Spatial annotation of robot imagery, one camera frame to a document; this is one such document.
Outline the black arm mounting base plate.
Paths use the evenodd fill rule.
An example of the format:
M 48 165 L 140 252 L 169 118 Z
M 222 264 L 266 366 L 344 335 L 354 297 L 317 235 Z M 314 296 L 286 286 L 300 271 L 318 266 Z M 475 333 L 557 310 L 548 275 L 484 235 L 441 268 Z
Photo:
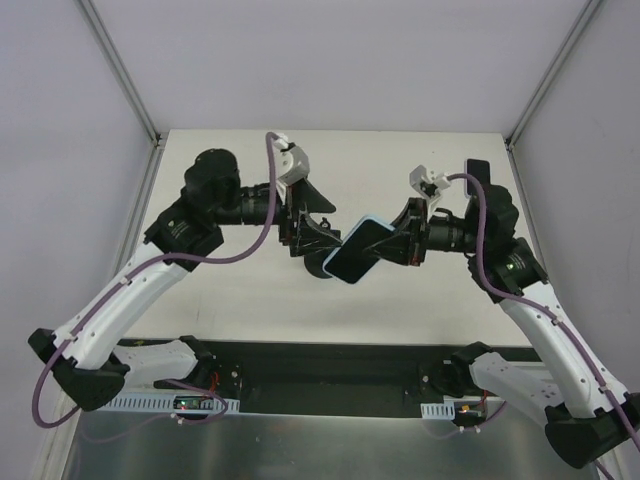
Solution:
M 243 413 L 417 418 L 423 403 L 480 397 L 451 364 L 457 345 L 204 341 L 188 385 L 235 399 Z

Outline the black phone blue case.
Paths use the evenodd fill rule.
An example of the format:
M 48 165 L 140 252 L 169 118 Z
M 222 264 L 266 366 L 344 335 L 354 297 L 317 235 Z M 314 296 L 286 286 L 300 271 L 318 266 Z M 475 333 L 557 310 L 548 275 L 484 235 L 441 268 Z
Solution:
M 350 285 L 358 283 L 379 261 L 365 250 L 390 238 L 394 227 L 383 220 L 367 215 L 349 231 L 340 247 L 334 249 L 322 263 L 325 274 Z

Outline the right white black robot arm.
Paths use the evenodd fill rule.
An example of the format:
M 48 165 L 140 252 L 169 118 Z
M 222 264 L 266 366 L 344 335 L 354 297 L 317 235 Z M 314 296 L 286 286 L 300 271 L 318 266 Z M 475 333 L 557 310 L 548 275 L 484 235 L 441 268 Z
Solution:
M 545 384 L 475 342 L 429 378 L 438 392 L 460 398 L 493 393 L 538 423 L 567 464 L 582 468 L 627 440 L 639 441 L 639 396 L 619 381 L 586 344 L 557 298 L 527 241 L 515 235 L 519 212 L 502 186 L 474 189 L 464 217 L 428 208 L 442 189 L 422 183 L 388 232 L 365 242 L 366 256 L 418 266 L 429 251 L 462 253 L 472 279 L 525 334 L 547 367 Z

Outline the black phone stand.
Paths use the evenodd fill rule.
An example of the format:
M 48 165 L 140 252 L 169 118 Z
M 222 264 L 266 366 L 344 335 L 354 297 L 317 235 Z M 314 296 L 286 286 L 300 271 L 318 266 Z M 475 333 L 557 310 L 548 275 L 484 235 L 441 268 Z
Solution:
M 320 226 L 325 230 L 329 230 L 332 234 L 334 234 L 338 238 L 341 238 L 341 231 L 334 229 L 326 217 L 322 218 L 322 220 L 320 221 Z M 306 271 L 315 278 L 323 279 L 323 280 L 330 279 L 331 275 L 327 274 L 323 270 L 323 263 L 330 253 L 331 253 L 331 250 L 322 250 L 322 251 L 318 251 L 318 252 L 306 255 L 304 257 L 304 267 Z

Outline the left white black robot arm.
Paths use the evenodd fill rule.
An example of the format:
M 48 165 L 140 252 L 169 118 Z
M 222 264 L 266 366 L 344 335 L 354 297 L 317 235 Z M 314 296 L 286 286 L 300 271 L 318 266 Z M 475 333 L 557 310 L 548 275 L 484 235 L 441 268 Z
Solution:
M 303 149 L 278 140 L 267 152 L 273 158 L 270 178 L 253 187 L 242 186 L 230 151 L 200 153 L 184 173 L 179 198 L 146 230 L 100 297 L 57 329 L 31 334 L 30 347 L 79 409 L 97 410 L 131 387 L 172 380 L 191 389 L 212 385 L 219 365 L 193 336 L 137 347 L 120 341 L 163 293 L 223 244 L 222 226 L 277 226 L 293 257 L 339 246 L 338 232 L 311 218 L 336 208 L 309 182 Z

